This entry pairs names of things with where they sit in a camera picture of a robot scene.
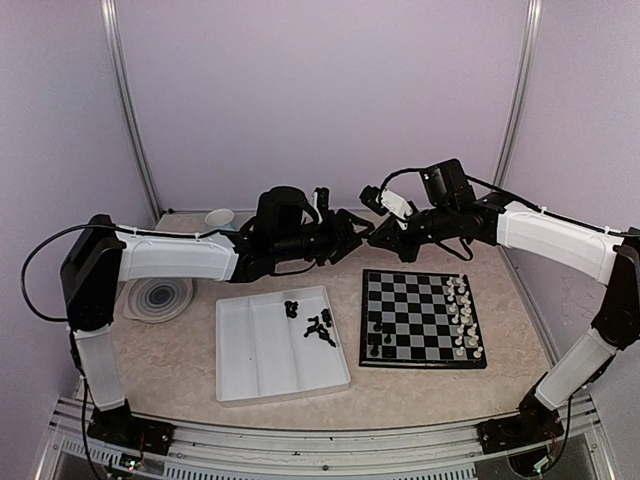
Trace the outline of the white plastic tray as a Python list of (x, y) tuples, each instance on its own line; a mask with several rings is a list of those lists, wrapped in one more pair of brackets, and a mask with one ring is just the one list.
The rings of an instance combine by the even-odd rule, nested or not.
[[(285, 315), (284, 302), (299, 303), (298, 316)], [(304, 338), (309, 317), (328, 308), (331, 337)], [(215, 312), (216, 400), (237, 407), (301, 399), (344, 391), (351, 375), (327, 290), (313, 286), (221, 299)]]

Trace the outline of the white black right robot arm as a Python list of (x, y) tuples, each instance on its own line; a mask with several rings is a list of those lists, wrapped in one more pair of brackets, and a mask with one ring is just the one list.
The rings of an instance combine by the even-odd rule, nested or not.
[(406, 171), (420, 176), (430, 206), (420, 210), (392, 192), (388, 185), (395, 173), (379, 186), (365, 187), (361, 203), (385, 219), (369, 236), (370, 245), (413, 262), (421, 246), (442, 247), (457, 239), (463, 247), (459, 258), (469, 261), (469, 244), (479, 241), (539, 255), (606, 288), (589, 329), (525, 397), (521, 407), (526, 410), (511, 423), (512, 436), (531, 444), (549, 429), (548, 411), (597, 379), (618, 352), (638, 341), (639, 232), (567, 218), (492, 184), (487, 195), (477, 197), (479, 179), (466, 174), (457, 159)]

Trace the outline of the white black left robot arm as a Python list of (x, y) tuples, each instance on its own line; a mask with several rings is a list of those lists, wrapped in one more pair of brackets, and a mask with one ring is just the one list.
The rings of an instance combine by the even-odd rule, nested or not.
[(110, 326), (117, 286), (139, 279), (191, 278), (235, 284), (273, 276), (282, 262), (336, 264), (360, 247), (374, 224), (329, 206), (329, 191), (312, 196), (277, 186), (260, 195), (255, 215), (237, 231), (176, 233), (119, 226), (107, 214), (64, 229), (79, 236), (60, 268), (72, 356), (102, 413), (102, 430), (121, 445), (140, 434), (116, 367)]

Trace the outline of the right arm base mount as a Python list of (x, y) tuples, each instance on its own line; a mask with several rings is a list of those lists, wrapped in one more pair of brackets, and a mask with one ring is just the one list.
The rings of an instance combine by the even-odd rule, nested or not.
[(559, 418), (539, 423), (520, 414), (480, 422), (476, 430), (484, 454), (526, 447), (564, 434)]

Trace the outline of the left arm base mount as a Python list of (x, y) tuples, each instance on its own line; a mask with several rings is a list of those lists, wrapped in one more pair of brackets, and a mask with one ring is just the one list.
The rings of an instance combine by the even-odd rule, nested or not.
[(166, 456), (173, 440), (175, 426), (139, 417), (94, 419), (88, 426), (91, 439), (103, 441), (139, 453)]

